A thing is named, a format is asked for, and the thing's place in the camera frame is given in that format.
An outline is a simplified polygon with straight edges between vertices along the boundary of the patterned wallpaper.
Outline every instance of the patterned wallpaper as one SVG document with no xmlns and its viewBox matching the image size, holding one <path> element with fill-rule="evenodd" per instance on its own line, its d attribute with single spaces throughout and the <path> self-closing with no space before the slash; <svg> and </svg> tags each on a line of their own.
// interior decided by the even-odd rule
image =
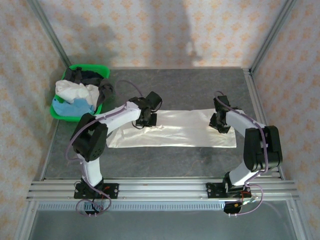
<svg viewBox="0 0 320 240">
<path fill-rule="evenodd" d="M 297 181 L 314 239 L 320 239 L 320 4 L 298 0 L 254 76 L 283 168 Z"/>
<path fill-rule="evenodd" d="M 65 67 L 25 0 L 0 1 L 0 56 L 0 239 L 10 240 L 48 151 Z"/>
<path fill-rule="evenodd" d="M 39 0 L 72 63 L 251 66 L 285 0 Z"/>
</svg>

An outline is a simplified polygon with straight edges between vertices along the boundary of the floral wallpaper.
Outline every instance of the floral wallpaper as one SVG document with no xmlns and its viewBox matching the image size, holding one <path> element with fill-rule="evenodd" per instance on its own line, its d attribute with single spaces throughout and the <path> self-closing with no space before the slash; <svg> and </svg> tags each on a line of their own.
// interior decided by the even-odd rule
<svg viewBox="0 0 320 240">
<path fill-rule="evenodd" d="M 320 239 L 320 4 L 298 0 L 254 80 L 278 126 L 283 168 L 297 181 L 314 239 Z"/>
<path fill-rule="evenodd" d="M 39 0 L 72 63 L 251 66 L 285 0 Z"/>
<path fill-rule="evenodd" d="M 1 240 L 13 239 L 31 181 L 48 152 L 49 107 L 64 70 L 27 1 L 0 1 Z"/>
</svg>

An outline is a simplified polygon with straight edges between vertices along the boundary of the white cloth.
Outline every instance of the white cloth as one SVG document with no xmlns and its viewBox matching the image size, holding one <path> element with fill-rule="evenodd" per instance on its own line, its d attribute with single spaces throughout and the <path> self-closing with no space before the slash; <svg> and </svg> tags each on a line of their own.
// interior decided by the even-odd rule
<svg viewBox="0 0 320 240">
<path fill-rule="evenodd" d="M 68 80 L 59 80 L 55 83 L 55 94 L 70 104 L 73 104 L 75 99 L 85 99 L 96 110 L 99 88 L 91 84 L 85 86 L 82 83 L 76 84 Z"/>
<path fill-rule="evenodd" d="M 235 148 L 235 129 L 227 134 L 219 133 L 209 126 L 215 109 L 159 110 L 153 127 L 139 130 L 131 122 L 119 127 L 107 138 L 109 148 L 134 147 L 215 147 Z"/>
</svg>

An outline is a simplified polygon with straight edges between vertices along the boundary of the plastic basket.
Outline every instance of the plastic basket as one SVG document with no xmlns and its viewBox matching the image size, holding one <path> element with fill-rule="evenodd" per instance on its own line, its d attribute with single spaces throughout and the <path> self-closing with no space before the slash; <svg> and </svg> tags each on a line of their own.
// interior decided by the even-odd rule
<svg viewBox="0 0 320 240">
<path fill-rule="evenodd" d="M 108 78 L 109 75 L 110 75 L 110 70 L 109 68 L 107 68 L 106 66 L 104 65 L 95 65 L 95 64 L 75 64 L 75 65 L 71 65 L 69 66 L 69 68 L 71 70 L 76 70 L 76 68 L 82 68 L 82 71 L 93 71 L 95 73 L 98 73 L 100 74 L 101 76 L 103 76 L 104 78 Z M 62 80 L 64 79 L 65 77 L 65 74 L 66 72 L 63 73 L 62 75 Z M 58 95 L 55 95 L 54 96 L 55 99 L 57 99 L 60 103 L 63 103 L 65 100 L 63 100 L 61 97 L 59 97 Z M 100 106 L 97 107 L 94 115 L 97 115 L 101 112 L 101 109 L 102 109 L 102 105 L 103 104 L 100 104 Z M 81 116 L 60 116 L 56 113 L 54 107 L 52 106 L 51 104 L 51 107 L 50 107 L 50 113 L 51 113 L 51 116 L 54 118 L 54 119 L 59 119 L 59 120 L 64 120 L 64 121 L 67 121 L 67 122 L 79 122 L 80 119 L 81 119 Z"/>
</svg>

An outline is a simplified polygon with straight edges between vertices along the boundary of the clothing pile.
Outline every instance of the clothing pile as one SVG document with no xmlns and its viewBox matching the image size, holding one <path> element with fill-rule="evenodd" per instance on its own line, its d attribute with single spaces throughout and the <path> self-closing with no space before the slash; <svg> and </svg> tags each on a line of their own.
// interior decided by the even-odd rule
<svg viewBox="0 0 320 240">
<path fill-rule="evenodd" d="M 81 117 L 93 114 L 114 92 L 107 78 L 94 71 L 82 71 L 81 67 L 65 71 L 64 80 L 55 83 L 55 94 L 64 102 L 53 98 L 52 106 L 60 116 Z"/>
</svg>

